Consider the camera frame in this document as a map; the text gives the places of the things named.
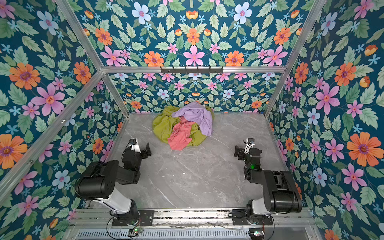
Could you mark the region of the pink cloth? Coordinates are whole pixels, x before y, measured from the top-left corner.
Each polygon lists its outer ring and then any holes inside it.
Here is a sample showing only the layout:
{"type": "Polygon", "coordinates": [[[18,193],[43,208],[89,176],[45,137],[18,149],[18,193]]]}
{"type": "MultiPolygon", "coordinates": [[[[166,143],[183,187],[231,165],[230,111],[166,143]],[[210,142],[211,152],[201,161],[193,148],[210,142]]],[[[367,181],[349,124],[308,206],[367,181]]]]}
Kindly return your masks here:
{"type": "Polygon", "coordinates": [[[179,117],[179,120],[168,138],[170,148],[176,151],[182,151],[192,142],[191,129],[195,124],[195,122],[188,121],[184,117],[179,117]]]}

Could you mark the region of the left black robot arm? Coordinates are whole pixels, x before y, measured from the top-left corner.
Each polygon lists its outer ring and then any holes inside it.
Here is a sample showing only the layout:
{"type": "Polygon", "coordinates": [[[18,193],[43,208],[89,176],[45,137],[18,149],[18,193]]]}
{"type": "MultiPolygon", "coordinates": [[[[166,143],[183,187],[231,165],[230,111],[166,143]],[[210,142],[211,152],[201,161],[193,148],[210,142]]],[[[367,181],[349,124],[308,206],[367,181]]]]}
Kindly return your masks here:
{"type": "Polygon", "coordinates": [[[131,139],[122,153],[121,162],[124,166],[121,167],[118,160],[90,164],[75,186],[76,195],[109,208],[113,225],[136,225],[141,217],[136,202],[119,192],[116,184],[137,184],[142,160],[151,155],[149,143],[141,150],[137,140],[131,139]]]}

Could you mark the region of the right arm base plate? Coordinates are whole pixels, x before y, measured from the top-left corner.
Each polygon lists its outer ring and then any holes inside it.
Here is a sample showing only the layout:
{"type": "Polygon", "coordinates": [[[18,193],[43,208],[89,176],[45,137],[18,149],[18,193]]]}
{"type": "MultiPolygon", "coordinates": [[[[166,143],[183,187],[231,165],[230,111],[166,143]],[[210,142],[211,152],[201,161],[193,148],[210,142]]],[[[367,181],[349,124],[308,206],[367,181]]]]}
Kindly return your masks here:
{"type": "Polygon", "coordinates": [[[246,209],[233,209],[228,217],[234,226],[272,226],[273,220],[269,215],[254,215],[246,209]]]}

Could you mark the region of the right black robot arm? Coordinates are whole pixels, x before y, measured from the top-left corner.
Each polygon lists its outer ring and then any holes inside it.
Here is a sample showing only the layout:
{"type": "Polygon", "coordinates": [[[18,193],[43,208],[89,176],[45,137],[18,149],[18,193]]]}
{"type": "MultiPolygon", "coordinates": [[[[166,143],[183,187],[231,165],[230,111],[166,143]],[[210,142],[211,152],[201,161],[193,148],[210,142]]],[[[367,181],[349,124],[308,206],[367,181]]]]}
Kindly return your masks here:
{"type": "Polygon", "coordinates": [[[245,181],[262,186],[263,196],[250,200],[244,210],[232,210],[229,217],[234,225],[247,222],[256,225],[272,214],[300,213],[303,208],[302,197],[288,171],[263,170],[262,151],[253,147],[235,146],[234,157],[245,163],[245,181]]]}

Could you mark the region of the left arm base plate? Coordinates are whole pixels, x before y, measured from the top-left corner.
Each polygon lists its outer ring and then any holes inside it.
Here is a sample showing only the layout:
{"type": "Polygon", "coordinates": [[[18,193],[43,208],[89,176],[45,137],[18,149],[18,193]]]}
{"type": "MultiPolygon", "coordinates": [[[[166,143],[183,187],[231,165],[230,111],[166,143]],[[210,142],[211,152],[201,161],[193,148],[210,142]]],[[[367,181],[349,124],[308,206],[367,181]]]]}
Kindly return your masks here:
{"type": "Polygon", "coordinates": [[[151,226],[154,220],[154,210],[130,211],[113,217],[114,227],[151,226]]]}

